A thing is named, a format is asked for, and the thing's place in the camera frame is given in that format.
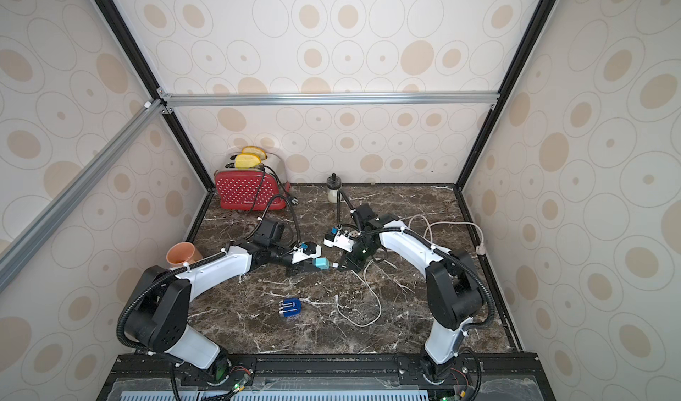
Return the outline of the teal usb charger adapter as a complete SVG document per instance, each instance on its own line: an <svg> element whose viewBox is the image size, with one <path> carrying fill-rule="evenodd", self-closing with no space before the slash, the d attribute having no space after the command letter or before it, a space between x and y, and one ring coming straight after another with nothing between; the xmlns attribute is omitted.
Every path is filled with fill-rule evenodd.
<svg viewBox="0 0 681 401"><path fill-rule="evenodd" d="M314 265L319 268L319 270L329 270L332 267L330 261L326 257L315 258Z"/></svg>

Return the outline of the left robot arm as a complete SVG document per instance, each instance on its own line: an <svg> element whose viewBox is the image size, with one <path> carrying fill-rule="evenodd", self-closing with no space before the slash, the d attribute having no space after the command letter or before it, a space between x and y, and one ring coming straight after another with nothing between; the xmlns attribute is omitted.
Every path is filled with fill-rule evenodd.
<svg viewBox="0 0 681 401"><path fill-rule="evenodd" d="M219 380L229 368L225 350L188 324L191 302L227 280L264 264L314 264L322 248L296 238L280 241L285 225L264 218L248 237L220 252L171 269L145 270L123 307L116 325L118 341L128 348L165 355L212 374Z"/></svg>

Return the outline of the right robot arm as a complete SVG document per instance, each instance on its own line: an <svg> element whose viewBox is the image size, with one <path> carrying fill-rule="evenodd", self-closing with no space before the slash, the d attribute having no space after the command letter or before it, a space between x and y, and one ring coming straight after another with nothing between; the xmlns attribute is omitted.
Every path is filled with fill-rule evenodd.
<svg viewBox="0 0 681 401"><path fill-rule="evenodd" d="M397 216L377 216L368 204L351 215L355 223L333 227L324 244L345 252L340 261L345 271L363 271L381 248L400 255L419 271L426 280L427 303L434 318L422 364L432 372L450 365L468 333L489 328L496 316L494 298L472 256L427 240Z"/></svg>

